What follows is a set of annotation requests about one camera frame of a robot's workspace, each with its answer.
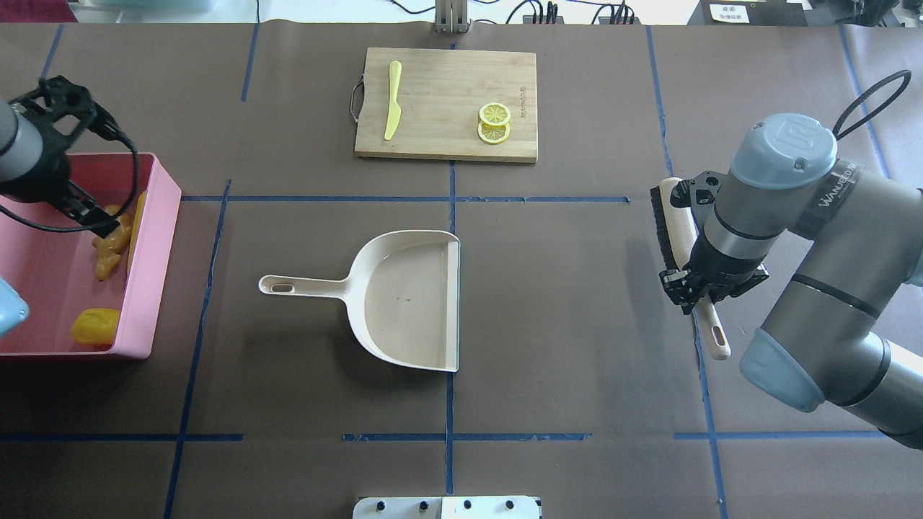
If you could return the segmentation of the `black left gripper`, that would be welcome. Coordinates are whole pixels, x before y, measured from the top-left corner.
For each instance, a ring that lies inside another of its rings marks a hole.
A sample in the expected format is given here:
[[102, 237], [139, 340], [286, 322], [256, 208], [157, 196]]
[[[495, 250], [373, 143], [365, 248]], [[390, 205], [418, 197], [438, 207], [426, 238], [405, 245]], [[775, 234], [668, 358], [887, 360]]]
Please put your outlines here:
[[93, 101], [85, 86], [65, 76], [41, 78], [37, 88], [1, 109], [1, 191], [17, 203], [48, 203], [78, 226], [50, 232], [89, 231], [106, 237], [118, 226], [88, 192], [71, 180], [67, 151], [83, 132], [118, 141], [112, 115]]

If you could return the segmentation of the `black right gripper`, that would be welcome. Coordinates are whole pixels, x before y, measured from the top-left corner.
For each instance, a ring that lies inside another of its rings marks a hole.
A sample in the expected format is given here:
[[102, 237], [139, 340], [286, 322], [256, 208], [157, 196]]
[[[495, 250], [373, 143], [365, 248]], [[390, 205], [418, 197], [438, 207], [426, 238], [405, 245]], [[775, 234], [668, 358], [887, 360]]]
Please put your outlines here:
[[673, 188], [670, 203], [676, 208], [689, 208], [698, 230], [690, 252], [690, 260], [680, 270], [660, 272], [663, 291], [681, 306], [684, 314], [703, 296], [717, 303], [724, 298], [738, 298], [769, 278], [764, 263], [758, 257], [732, 257], [706, 236], [707, 224], [718, 227], [720, 237], [726, 237], [724, 226], [715, 217], [715, 198], [726, 180], [726, 174], [705, 171], [692, 179], [683, 179]]

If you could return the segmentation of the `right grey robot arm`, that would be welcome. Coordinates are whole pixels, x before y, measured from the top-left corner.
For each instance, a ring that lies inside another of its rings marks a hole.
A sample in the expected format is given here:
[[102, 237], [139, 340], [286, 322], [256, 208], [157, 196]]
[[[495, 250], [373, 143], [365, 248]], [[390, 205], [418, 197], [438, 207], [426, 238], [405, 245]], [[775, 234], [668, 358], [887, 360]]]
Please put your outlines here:
[[873, 331], [902, 285], [921, 285], [921, 190], [840, 158], [810, 116], [774, 114], [749, 128], [728, 173], [667, 178], [650, 204], [661, 286], [684, 314], [764, 282], [782, 234], [811, 241], [742, 375], [788, 407], [831, 403], [921, 448], [921, 358]]

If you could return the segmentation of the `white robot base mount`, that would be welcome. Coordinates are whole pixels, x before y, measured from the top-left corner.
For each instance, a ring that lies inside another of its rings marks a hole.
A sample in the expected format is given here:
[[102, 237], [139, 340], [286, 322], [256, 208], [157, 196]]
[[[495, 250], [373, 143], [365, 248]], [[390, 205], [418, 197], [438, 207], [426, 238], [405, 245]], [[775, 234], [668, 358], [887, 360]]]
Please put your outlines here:
[[353, 518], [542, 518], [541, 500], [526, 495], [366, 497]]

